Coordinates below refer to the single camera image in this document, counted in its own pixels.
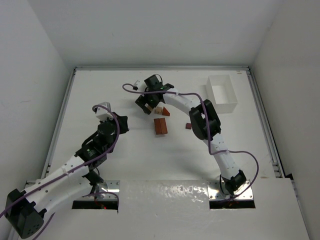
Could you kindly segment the small light wood cube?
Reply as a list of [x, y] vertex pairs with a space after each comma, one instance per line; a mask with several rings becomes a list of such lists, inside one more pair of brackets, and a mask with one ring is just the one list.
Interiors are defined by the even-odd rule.
[[162, 107], [156, 107], [154, 110], [154, 113], [157, 115], [161, 115], [163, 112], [163, 108]]

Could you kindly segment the orange triangular block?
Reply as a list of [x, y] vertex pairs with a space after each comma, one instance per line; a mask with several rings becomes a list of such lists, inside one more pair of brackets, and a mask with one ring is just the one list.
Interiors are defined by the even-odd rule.
[[165, 107], [163, 107], [163, 109], [162, 109], [162, 115], [163, 115], [163, 116], [166, 116], [166, 117], [169, 117], [171, 114], [170, 114], [170, 112], [169, 112]]

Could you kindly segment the red-brown rectangular block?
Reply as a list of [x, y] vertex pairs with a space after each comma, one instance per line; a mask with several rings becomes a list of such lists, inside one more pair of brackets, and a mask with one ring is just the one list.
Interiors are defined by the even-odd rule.
[[168, 133], [166, 119], [160, 118], [159, 122], [160, 122], [160, 127], [161, 127], [161, 134], [166, 135]]
[[159, 118], [154, 118], [154, 129], [156, 135], [162, 134], [161, 120]]

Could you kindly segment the small dark purple cube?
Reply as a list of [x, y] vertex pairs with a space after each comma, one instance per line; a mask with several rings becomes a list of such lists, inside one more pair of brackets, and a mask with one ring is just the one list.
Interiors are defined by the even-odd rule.
[[188, 130], [192, 129], [192, 125], [190, 123], [186, 123], [185, 128]]

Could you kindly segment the white plastic box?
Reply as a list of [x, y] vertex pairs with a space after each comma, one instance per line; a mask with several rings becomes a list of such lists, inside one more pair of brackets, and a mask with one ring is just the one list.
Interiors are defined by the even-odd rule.
[[229, 74], [210, 75], [205, 89], [218, 114], [231, 114], [235, 110], [238, 99]]

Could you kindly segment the light wood rectangular block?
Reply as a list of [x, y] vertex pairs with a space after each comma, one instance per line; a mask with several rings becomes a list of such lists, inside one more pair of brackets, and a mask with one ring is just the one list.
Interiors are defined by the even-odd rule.
[[151, 106], [147, 105], [146, 108], [148, 109], [149, 114], [153, 112], [153, 108]]

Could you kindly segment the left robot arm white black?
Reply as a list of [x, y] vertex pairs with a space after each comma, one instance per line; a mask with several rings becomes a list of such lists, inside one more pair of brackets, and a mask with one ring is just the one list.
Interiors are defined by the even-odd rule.
[[82, 197], [99, 199], [107, 194], [108, 185], [95, 169], [113, 152], [119, 135], [128, 130], [127, 116], [114, 113], [101, 121], [97, 131], [60, 168], [23, 190], [12, 190], [1, 215], [21, 239], [36, 238], [62, 206]]

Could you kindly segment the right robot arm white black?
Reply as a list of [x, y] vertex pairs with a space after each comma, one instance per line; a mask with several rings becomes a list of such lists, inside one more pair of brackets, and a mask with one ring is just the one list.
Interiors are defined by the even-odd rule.
[[216, 160], [228, 194], [233, 195], [247, 181], [224, 143], [221, 121], [210, 100], [180, 93], [172, 84], [159, 81], [155, 74], [144, 81], [136, 81], [133, 89], [140, 93], [135, 103], [145, 114], [149, 115], [159, 103], [164, 103], [189, 116], [194, 135], [207, 144], [209, 153]]

